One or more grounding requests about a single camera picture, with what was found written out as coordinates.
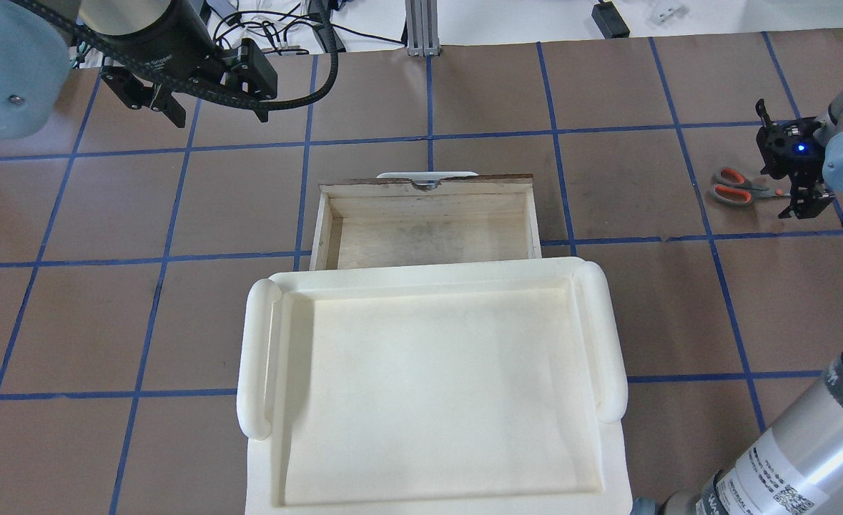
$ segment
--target qr code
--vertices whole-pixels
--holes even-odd
[[[804,498],[793,486],[787,485],[783,490],[774,495],[778,505],[784,507],[791,515],[804,515],[816,505],[809,499]]]

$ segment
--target white plastic tray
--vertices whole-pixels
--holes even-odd
[[[624,515],[626,402],[594,263],[276,274],[247,301],[247,514]]]

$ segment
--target tray handle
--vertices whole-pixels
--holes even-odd
[[[585,336],[590,345],[594,384],[598,384],[596,414],[604,423],[617,423],[628,406],[628,379],[621,358],[621,343],[608,295],[605,274],[595,263],[588,261],[574,274],[579,297],[583,301]]]
[[[269,278],[252,285],[247,297],[244,343],[237,382],[237,421],[244,434],[265,440],[272,434],[270,398],[270,345],[277,325],[281,289]]]

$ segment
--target orange and gray scissors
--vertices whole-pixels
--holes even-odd
[[[774,197],[788,197],[783,190],[774,190],[763,185],[755,185],[742,173],[731,167],[725,167],[715,173],[713,179],[716,184],[710,187],[713,200],[737,207],[751,205],[755,199],[771,199]]]

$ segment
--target thick black hose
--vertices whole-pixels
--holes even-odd
[[[335,84],[335,78],[339,73],[339,54],[333,52],[329,59],[329,76],[327,76],[326,82],[324,82],[317,91],[311,92],[311,94],[306,97],[279,102],[261,102],[258,100],[239,98],[235,97],[235,95],[243,95],[242,92],[232,91],[231,89],[225,88],[225,86],[216,84],[212,87],[207,87],[203,85],[203,82],[193,84],[192,82],[182,81],[182,79],[177,79],[172,75],[161,72],[160,69],[152,68],[149,65],[144,64],[144,62],[141,62],[139,59],[135,59],[124,54],[121,50],[113,48],[110,46],[110,43],[107,43],[105,40],[100,38],[96,32],[88,29],[86,26],[76,25],[72,22],[72,20],[62,16],[62,14],[59,14],[56,10],[50,9],[35,0],[10,1],[14,4],[18,4],[18,6],[24,7],[24,9],[29,10],[31,13],[36,14],[46,20],[46,22],[49,22],[52,26],[68,32],[74,36],[74,38],[80,39],[81,41],[94,46],[94,48],[104,52],[104,55],[122,63],[126,66],[126,68],[131,69],[131,71],[144,75],[144,78],[151,79],[151,81],[156,82],[157,84],[163,84],[166,88],[169,88],[169,90],[174,92],[184,92],[184,94],[190,94],[193,95],[193,97],[199,97],[203,100],[214,102],[215,104],[226,105],[226,107],[236,107],[238,109],[248,109],[251,111],[282,111],[285,109],[304,107],[304,105],[313,104],[313,102],[320,100],[320,98],[326,97],[326,94],[332,90],[332,85]],[[327,43],[326,48],[334,49],[335,39],[332,35],[332,24],[329,21],[329,14],[327,14],[324,9],[320,9],[319,14],[320,20],[322,21],[323,39],[325,39]]]

